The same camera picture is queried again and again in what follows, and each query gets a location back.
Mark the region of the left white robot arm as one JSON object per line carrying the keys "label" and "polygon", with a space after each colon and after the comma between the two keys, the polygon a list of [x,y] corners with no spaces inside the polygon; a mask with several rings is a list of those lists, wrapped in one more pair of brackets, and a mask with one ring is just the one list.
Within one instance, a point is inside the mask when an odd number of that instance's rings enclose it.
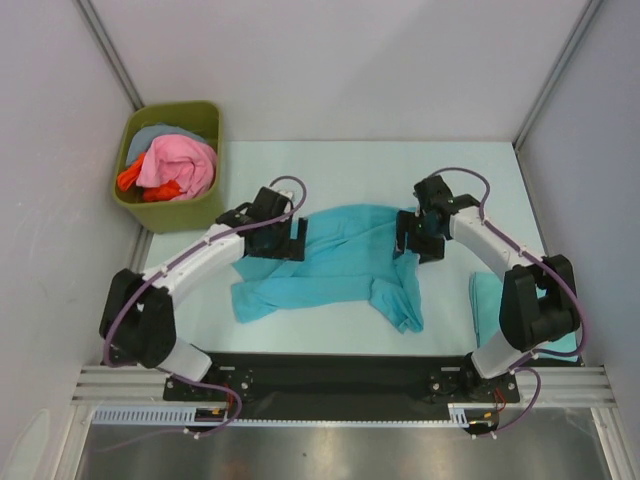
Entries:
{"label": "left white robot arm", "polygon": [[141,273],[119,271],[99,328],[104,363],[158,369],[186,380],[197,398],[214,397],[221,376],[209,354],[179,337],[175,310],[201,282],[245,257],[303,260],[308,221],[294,216],[302,204],[290,191],[263,187],[170,259]]}

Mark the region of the cyan blue t shirt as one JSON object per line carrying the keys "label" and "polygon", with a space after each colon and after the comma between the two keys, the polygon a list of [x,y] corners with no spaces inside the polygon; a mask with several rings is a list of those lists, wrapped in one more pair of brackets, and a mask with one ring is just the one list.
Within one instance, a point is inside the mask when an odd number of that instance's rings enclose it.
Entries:
{"label": "cyan blue t shirt", "polygon": [[249,323],[278,310],[366,301],[394,328],[424,328],[412,253],[394,256],[393,207],[356,204],[312,214],[302,262],[245,257],[234,264],[242,278],[231,286],[236,320]]}

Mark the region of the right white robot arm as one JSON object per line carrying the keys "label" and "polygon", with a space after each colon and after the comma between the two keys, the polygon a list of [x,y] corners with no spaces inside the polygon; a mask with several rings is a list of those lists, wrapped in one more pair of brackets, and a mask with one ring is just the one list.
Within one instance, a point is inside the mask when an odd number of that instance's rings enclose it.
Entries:
{"label": "right white robot arm", "polygon": [[441,172],[416,183],[413,195],[416,210],[396,217],[396,256],[410,251],[422,263],[440,261],[446,243],[455,241],[501,280],[498,331],[464,357],[455,382],[463,397],[484,401],[504,377],[548,353],[548,343],[583,330],[573,266],[563,255],[539,255],[518,244],[489,219],[484,199],[454,195]]}

